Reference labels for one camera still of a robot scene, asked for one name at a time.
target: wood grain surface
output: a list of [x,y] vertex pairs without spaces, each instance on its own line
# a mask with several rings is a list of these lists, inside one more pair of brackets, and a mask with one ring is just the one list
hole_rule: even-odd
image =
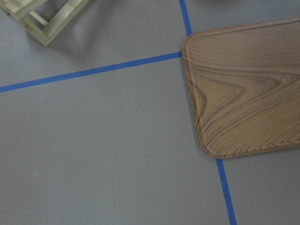
[[208,155],[300,146],[300,16],[195,33],[182,55]]

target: wooden frame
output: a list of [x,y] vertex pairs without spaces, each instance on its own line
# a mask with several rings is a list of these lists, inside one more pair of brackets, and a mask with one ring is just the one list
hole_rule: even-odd
[[[48,22],[34,10],[48,0],[0,0],[0,9],[18,21],[44,46],[48,46],[89,0],[69,0]],[[30,18],[32,16],[43,28],[40,29]]]

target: wood grain pattern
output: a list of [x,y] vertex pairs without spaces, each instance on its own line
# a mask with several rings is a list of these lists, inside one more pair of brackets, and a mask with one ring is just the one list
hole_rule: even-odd
[[300,146],[300,16],[196,33],[182,55],[208,155]]

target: blue line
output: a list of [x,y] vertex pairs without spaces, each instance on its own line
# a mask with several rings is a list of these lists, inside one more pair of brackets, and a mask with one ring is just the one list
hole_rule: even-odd
[[187,32],[187,35],[189,36],[190,34],[193,33],[193,31],[192,31],[191,23],[190,23],[189,17],[188,17],[188,10],[187,10],[187,6],[186,6],[186,1],[185,0],[179,0],[179,3],[180,3],[180,8],[181,8],[181,13],[182,13],[184,25],[186,27],[186,32]]
[[154,56],[154,57],[145,58],[145,59],[141,59],[141,60],[134,60],[134,61],[123,62],[123,63],[119,63],[119,64],[114,64],[114,65],[104,66],[104,67],[98,67],[98,68],[94,68],[94,69],[87,69],[87,70],[82,70],[82,71],[68,73],[68,74],[51,76],[51,77],[42,78],[42,79],[38,79],[38,80],[3,86],[3,87],[0,87],[0,93],[6,92],[6,91],[11,91],[11,90],[16,90],[16,89],[37,86],[37,85],[46,84],[46,83],[53,83],[53,82],[57,82],[57,81],[73,79],[73,78],[82,77],[82,76],[89,76],[89,75],[93,75],[93,74],[104,73],[104,72],[118,70],[118,69],[135,67],[135,66],[139,66],[139,65],[153,63],[153,62],[171,60],[171,59],[176,59],[176,58],[180,58],[180,57],[181,57],[181,52],[174,52],[174,53],[170,53],[170,54],[166,54],[166,55],[159,55],[159,56]]
[[230,191],[227,183],[226,173],[224,169],[223,160],[216,159],[217,169],[219,171],[219,176],[222,184],[223,194],[225,198],[225,203],[227,207],[227,213],[230,221],[230,225],[236,225],[236,219],[234,215],[233,203],[231,201]]

